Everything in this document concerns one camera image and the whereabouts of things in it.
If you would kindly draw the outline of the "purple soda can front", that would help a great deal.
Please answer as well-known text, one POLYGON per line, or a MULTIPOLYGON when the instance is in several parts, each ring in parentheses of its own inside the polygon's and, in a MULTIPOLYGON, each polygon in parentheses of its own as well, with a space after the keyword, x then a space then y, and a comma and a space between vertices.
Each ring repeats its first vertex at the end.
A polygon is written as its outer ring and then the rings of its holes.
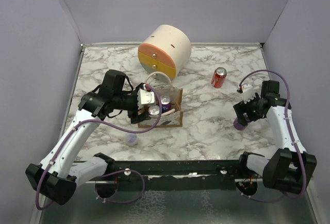
POLYGON ((158 105, 153 105, 148 108, 148 115, 151 118, 158 118, 159 115, 161 115, 161 110, 158 105))

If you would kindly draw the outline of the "brown canvas bag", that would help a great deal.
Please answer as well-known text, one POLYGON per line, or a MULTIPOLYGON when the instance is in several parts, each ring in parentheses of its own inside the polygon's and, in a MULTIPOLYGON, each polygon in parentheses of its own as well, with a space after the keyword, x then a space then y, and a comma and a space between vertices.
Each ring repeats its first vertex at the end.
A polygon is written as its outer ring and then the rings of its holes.
MULTIPOLYGON (((172 80, 165 73, 159 71, 149 74, 146 77, 144 83, 145 84, 142 88, 143 90, 149 92, 152 91, 155 93, 156 103, 154 105, 158 105, 160 107, 161 115, 159 115, 158 118, 150 117, 150 119, 138 123, 138 127, 149 128, 152 125, 154 125, 154 123, 156 123, 157 119, 159 119, 159 122, 157 122, 157 124, 155 125, 156 128, 182 127, 183 114, 184 114, 181 108, 183 89, 174 87, 172 84, 172 80), (150 86, 148 85, 148 80, 152 77, 158 77, 158 76, 162 76, 166 80, 167 85, 165 87, 164 86, 154 87, 154 90, 150 90, 150 86), (161 104, 160 96, 163 94, 168 95, 172 101, 171 110, 166 113, 162 113, 162 104, 161 104)), ((149 107, 150 106, 147 106, 143 110, 148 112, 149 107)))

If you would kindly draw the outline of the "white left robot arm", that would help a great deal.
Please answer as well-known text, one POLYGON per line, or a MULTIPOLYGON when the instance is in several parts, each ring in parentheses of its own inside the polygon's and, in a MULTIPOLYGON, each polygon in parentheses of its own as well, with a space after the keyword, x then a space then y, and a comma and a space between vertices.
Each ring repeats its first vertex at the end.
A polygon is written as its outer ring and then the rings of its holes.
POLYGON ((46 208, 40 205, 41 195, 51 202, 64 205, 77 187, 87 181, 94 178, 108 180, 116 174, 114 159, 102 153, 78 166, 74 166, 73 162, 100 124, 126 133, 133 132, 105 121, 114 110, 126 111, 132 124, 149 119, 149 115, 140 110, 156 103, 158 95, 146 83, 125 91, 123 86, 126 82, 129 82, 129 77, 125 73, 108 70, 103 82, 83 95, 72 122, 50 153, 40 163, 27 167, 25 174, 36 191, 35 205, 38 210, 46 208))

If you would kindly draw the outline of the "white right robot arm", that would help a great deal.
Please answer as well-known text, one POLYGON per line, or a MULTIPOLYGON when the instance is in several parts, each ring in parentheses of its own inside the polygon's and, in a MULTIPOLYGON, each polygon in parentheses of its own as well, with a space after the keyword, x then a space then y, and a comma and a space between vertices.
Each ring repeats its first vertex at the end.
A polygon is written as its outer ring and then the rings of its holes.
POLYGON ((234 105, 237 115, 233 121, 234 127, 244 130, 250 123, 266 119, 276 147, 270 159, 261 154, 244 152, 237 165, 238 174, 249 178, 256 173, 262 177, 266 188, 300 194, 312 177, 317 159, 308 154, 300 142, 292 120, 291 105, 279 94, 279 82, 262 82, 261 93, 256 93, 249 84, 239 86, 238 92, 243 99, 234 105))

